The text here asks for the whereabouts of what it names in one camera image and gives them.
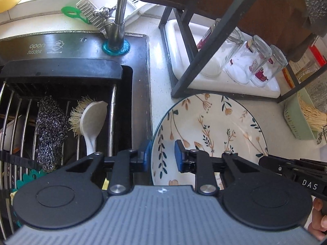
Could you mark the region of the person's right hand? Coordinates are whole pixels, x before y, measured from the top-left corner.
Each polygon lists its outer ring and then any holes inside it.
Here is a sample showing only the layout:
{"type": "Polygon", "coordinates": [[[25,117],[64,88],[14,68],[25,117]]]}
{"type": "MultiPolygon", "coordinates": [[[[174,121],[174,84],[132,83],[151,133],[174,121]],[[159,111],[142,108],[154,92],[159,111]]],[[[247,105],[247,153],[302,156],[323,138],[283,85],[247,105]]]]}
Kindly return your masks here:
{"type": "Polygon", "coordinates": [[[323,201],[316,197],[311,211],[311,223],[308,226],[308,231],[320,241],[326,237],[326,215],[322,214],[322,208],[323,201]]]}

